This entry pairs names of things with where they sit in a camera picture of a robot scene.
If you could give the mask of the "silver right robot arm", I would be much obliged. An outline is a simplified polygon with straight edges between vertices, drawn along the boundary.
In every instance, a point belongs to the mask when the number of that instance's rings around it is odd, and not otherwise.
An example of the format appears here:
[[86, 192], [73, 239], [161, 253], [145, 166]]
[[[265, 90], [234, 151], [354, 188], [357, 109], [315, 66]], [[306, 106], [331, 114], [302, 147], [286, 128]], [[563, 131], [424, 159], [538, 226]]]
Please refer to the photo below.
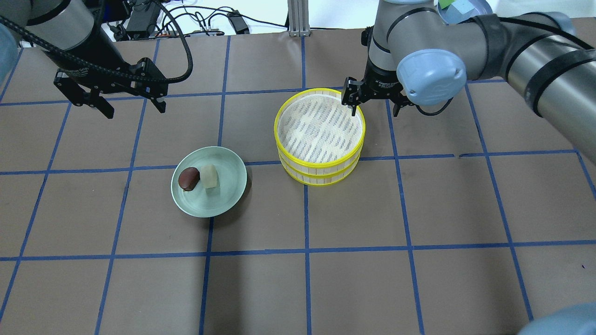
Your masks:
[[432, 106], [469, 80], [503, 78], [526, 105], [591, 162], [596, 154], [595, 49], [562, 13], [494, 13], [449, 25], [431, 0], [381, 0], [362, 34], [364, 78], [347, 78], [341, 103], [388, 99]]

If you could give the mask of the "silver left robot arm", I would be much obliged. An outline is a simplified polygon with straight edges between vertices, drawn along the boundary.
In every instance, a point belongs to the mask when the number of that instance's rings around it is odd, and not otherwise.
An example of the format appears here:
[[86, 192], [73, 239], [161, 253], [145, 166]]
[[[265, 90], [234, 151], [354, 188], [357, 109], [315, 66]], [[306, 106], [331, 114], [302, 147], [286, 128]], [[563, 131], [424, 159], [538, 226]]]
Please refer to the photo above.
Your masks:
[[114, 108], [104, 94], [128, 93], [147, 98], [160, 113], [165, 112], [166, 83], [117, 78], [91, 67], [95, 64], [145, 79], [164, 78], [148, 58], [140, 59], [136, 64], [127, 63], [82, 0], [3, 0], [1, 16], [64, 52], [89, 62], [87, 66], [76, 64], [42, 48], [58, 67], [54, 85], [73, 105], [98, 109], [112, 119]]

